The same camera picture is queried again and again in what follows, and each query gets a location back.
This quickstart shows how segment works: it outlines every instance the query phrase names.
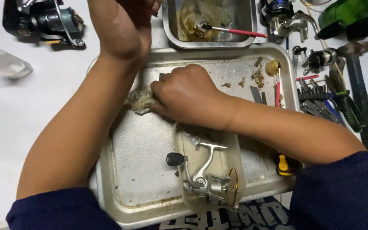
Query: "small metal tray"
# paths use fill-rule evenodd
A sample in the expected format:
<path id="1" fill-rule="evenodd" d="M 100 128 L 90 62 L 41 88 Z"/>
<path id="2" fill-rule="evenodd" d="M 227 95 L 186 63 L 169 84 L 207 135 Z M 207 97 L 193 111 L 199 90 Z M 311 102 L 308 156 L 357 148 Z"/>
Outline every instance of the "small metal tray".
<path id="1" fill-rule="evenodd" d="M 299 111 L 292 62 L 284 49 L 272 43 L 252 44 L 246 49 L 152 50 L 132 89 L 150 85 L 159 79 L 160 73 L 196 63 L 209 71 L 218 89 L 253 101 L 249 86 L 256 86 L 251 75 L 260 56 L 264 58 L 263 91 L 268 105 L 275 105 L 276 79 L 265 73 L 265 63 L 276 59 L 282 65 L 282 104 L 286 109 Z M 246 77 L 244 88 L 238 85 L 243 77 Z M 226 82 L 232 86 L 222 87 Z M 140 116 L 121 111 L 116 118 L 97 163 L 96 175 L 99 204 L 123 229 L 137 229 L 192 214 L 181 197 L 177 168 L 166 164 L 166 155 L 174 151 L 173 125 L 173 121 L 153 113 Z M 241 201 L 290 191 L 294 178 L 277 175 L 267 150 L 250 138 L 238 139 L 246 181 Z"/>
<path id="2" fill-rule="evenodd" d="M 242 48 L 255 40 L 247 35 L 220 32 L 211 42 L 181 41 L 182 32 L 177 18 L 182 2 L 183 0 L 163 0 L 162 3 L 164 31 L 172 44 L 183 49 Z M 222 5 L 232 18 L 227 29 L 258 31 L 255 0 L 223 0 Z"/>

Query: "white table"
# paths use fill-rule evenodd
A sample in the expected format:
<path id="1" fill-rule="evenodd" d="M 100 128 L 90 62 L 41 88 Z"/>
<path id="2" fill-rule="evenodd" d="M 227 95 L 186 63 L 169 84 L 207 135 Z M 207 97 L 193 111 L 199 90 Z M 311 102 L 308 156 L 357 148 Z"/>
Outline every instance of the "white table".
<path id="1" fill-rule="evenodd" d="M 29 149 L 42 129 L 72 97 L 83 81 L 89 64 L 99 54 L 99 39 L 92 26 L 86 1 L 66 0 L 65 4 L 76 9 L 86 21 L 84 41 L 88 45 L 87 49 L 59 52 L 52 51 L 43 43 L 36 46 L 18 42 L 5 32 L 2 27 L 3 4 L 4 1 L 0 0 L 0 48 L 28 61 L 34 71 L 27 78 L 14 83 L 0 78 L 0 228 L 7 227 L 5 216 L 15 201 L 20 172 Z M 294 3 L 294 8 L 306 12 L 298 1 Z M 152 48 L 168 47 L 161 17 L 153 18 L 152 26 Z M 267 29 L 258 23 L 258 32 L 267 33 Z M 309 28 L 310 39 L 302 44 L 299 33 L 292 34 L 289 45 L 291 55 L 295 45 L 322 50 L 321 43 L 312 39 L 313 36 L 313 30 Z M 255 43 L 265 41 L 257 38 Z M 345 45 L 346 41 L 330 39 L 327 43 L 337 48 Z M 368 91 L 368 53 L 360 59 Z M 349 83 L 346 70 L 344 75 Z"/>

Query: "hand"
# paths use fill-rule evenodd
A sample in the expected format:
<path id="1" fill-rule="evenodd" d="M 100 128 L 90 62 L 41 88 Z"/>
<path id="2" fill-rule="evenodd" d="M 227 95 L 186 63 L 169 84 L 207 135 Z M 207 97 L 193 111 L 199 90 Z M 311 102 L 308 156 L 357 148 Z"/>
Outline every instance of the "hand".
<path id="1" fill-rule="evenodd" d="M 177 122 L 222 130 L 234 113 L 233 98 L 219 91 L 199 65 L 174 69 L 161 81 L 153 81 L 151 90 L 163 103 L 151 110 Z"/>
<path id="2" fill-rule="evenodd" d="M 161 0 L 88 0 L 100 40 L 100 55 L 140 62 L 151 48 L 151 15 Z"/>

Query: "shirt sleeve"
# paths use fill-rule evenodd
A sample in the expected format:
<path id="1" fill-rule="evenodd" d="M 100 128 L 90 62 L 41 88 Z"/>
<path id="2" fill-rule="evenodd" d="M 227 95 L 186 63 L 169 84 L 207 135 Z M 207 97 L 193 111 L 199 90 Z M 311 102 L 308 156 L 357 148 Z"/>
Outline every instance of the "shirt sleeve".
<path id="1" fill-rule="evenodd" d="M 71 188 L 16 201 L 7 215 L 11 230 L 120 230 L 88 188 Z"/>
<path id="2" fill-rule="evenodd" d="M 368 229 L 368 152 L 296 175 L 291 217 L 296 229 Z"/>

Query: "navy blue shirt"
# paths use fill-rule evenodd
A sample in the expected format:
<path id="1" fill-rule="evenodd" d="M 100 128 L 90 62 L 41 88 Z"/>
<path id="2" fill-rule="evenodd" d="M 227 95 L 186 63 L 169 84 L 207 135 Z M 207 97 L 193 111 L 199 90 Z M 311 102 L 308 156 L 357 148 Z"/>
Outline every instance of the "navy blue shirt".
<path id="1" fill-rule="evenodd" d="M 368 152 L 298 172 L 290 211 L 275 199 L 265 198 L 242 204 L 238 214 L 221 209 L 149 229 L 204 230 L 213 226 L 216 215 L 222 230 L 368 229 Z M 16 201 L 7 222 L 11 230 L 120 230 L 87 188 L 52 191 Z"/>

